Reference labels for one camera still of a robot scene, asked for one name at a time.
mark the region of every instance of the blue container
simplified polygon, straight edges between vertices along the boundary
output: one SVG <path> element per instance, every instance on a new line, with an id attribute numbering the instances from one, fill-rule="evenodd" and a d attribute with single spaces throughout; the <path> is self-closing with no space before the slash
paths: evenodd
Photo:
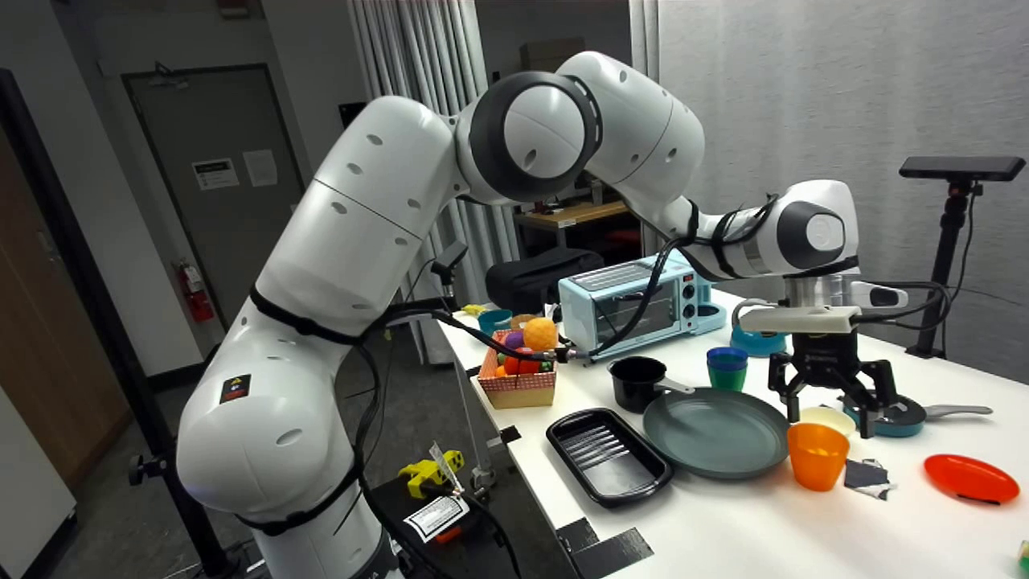
<path id="1" fill-rule="evenodd" d="M 486 308 L 483 314 L 478 314 L 478 331 L 483 335 L 496 335 L 496 331 L 502 331 L 502 327 L 511 327 L 511 311 L 508 308 Z"/>
<path id="2" fill-rule="evenodd" d="M 746 352 L 744 347 L 710 347 L 708 375 L 713 388 L 739 391 L 746 382 Z"/>
<path id="3" fill-rule="evenodd" d="M 751 357 L 773 357 L 773 353 L 786 353 L 786 335 L 744 331 L 737 326 L 732 347 L 746 352 Z"/>

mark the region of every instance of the cabinet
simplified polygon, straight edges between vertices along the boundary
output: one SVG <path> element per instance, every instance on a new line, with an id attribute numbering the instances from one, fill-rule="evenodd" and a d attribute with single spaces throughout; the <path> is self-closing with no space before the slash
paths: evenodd
<path id="1" fill-rule="evenodd" d="M 73 516 L 73 498 L 5 388 L 0 474 L 0 571 L 26 575 L 38 551 Z"/>

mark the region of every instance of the cup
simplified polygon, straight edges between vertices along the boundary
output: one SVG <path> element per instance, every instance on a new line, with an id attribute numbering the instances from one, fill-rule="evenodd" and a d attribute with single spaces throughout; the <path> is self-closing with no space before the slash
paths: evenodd
<path id="1" fill-rule="evenodd" d="M 625 357 L 610 363 L 613 398 L 627 412 L 642 412 L 657 398 L 657 386 L 667 381 L 667 363 L 652 357 Z"/>
<path id="2" fill-rule="evenodd" d="M 708 381 L 713 388 L 739 391 L 746 382 L 746 352 L 744 347 L 710 347 Z"/>
<path id="3" fill-rule="evenodd" d="M 846 465 L 849 441 L 830 425 L 797 423 L 788 431 L 790 469 L 804 489 L 830 492 Z"/>
<path id="4" fill-rule="evenodd" d="M 844 410 L 830 404 L 801 410 L 801 423 L 836 429 L 844 438 L 860 435 L 860 425 Z"/>

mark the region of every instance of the orange plate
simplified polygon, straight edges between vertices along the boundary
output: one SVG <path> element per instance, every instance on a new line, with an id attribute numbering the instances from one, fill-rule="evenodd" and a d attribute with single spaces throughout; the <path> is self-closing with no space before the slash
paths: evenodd
<path id="1" fill-rule="evenodd" d="M 1003 505 L 1020 495 L 1020 482 L 1011 474 L 974 457 L 933 454 L 928 457 L 928 476 L 938 492 L 968 501 Z"/>

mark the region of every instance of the gray plate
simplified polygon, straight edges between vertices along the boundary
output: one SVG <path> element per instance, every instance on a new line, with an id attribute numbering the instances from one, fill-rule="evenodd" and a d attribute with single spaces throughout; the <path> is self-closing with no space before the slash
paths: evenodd
<path id="1" fill-rule="evenodd" d="M 788 417 L 746 391 L 670 391 L 648 404 L 642 435 L 675 465 L 744 482 L 786 459 Z"/>

